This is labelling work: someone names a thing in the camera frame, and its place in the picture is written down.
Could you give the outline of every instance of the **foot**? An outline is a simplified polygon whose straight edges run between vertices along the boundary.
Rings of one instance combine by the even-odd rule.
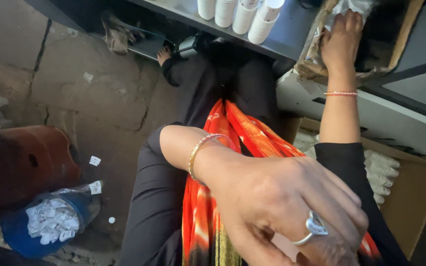
[[[159,62],[160,66],[162,66],[165,60],[169,59],[170,57],[172,57],[172,52],[167,46],[162,47],[157,53],[157,61]]]

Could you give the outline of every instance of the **cardboard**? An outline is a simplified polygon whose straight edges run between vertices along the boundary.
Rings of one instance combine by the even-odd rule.
[[[320,122],[309,118],[291,118],[287,128],[312,132],[320,131]],[[284,136],[293,143],[296,131],[287,131]],[[399,176],[394,179],[390,195],[384,197],[381,212],[407,259],[411,259],[426,223],[426,160],[386,145],[361,139],[365,149],[374,150],[400,161]]]
[[[357,73],[356,78],[359,82],[362,83],[371,78],[385,75],[397,66],[407,44],[412,26],[417,19],[417,15],[422,8],[424,1],[425,0],[409,0],[408,9],[394,45],[389,65],[387,67],[373,69],[370,72]],[[311,30],[307,36],[299,60],[294,66],[294,69],[299,73],[299,80],[313,80],[320,84],[328,84],[328,70],[325,66],[314,63],[313,58],[319,52],[321,30],[324,27],[326,17],[338,2],[339,0],[326,0],[320,7],[315,21],[313,21],[313,24],[311,25]]]

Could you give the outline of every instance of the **white paper cup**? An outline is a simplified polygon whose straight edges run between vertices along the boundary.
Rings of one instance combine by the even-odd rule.
[[[259,6],[259,3],[259,0],[239,0],[238,6],[242,6],[245,9],[256,9],[256,7]]]
[[[214,21],[216,25],[226,28],[233,23],[237,0],[216,0]]]
[[[257,10],[257,15],[264,21],[274,21],[284,5],[284,0],[265,0]]]
[[[206,20],[212,19],[216,10],[216,0],[197,0],[198,14]]]
[[[256,14],[252,20],[251,28],[249,29],[249,41],[255,45],[262,44],[267,39],[267,36],[278,18],[279,16],[273,21],[264,21]]]
[[[233,30],[237,34],[245,34],[251,26],[252,19],[256,15],[257,6],[254,9],[246,9],[242,5],[236,8],[233,20]]]

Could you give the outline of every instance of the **woman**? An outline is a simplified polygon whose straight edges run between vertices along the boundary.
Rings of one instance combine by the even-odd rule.
[[[358,265],[366,230],[386,264],[406,264],[366,179],[356,97],[342,93],[356,91],[362,27],[349,10],[323,35],[328,91],[340,93],[327,98],[317,161],[278,158],[300,152],[272,131],[280,124],[268,67],[251,61],[222,87],[203,57],[176,62],[161,50],[163,74],[178,87],[180,122],[156,130],[141,148],[120,265],[293,265],[271,243],[275,233],[296,242],[299,265]],[[241,139],[230,144],[238,152],[225,139],[201,142],[214,124],[214,133]]]

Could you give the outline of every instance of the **forearm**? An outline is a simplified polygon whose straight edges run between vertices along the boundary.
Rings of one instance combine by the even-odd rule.
[[[188,171],[188,161],[195,145],[209,133],[205,130],[168,125],[160,132],[160,148],[165,159],[179,169]],[[224,146],[218,139],[205,142],[197,151],[194,163],[196,178],[208,187],[221,183],[222,171],[240,161],[243,155]]]
[[[356,92],[354,70],[330,72],[328,92]],[[320,126],[320,142],[360,142],[359,115],[355,96],[328,96]]]

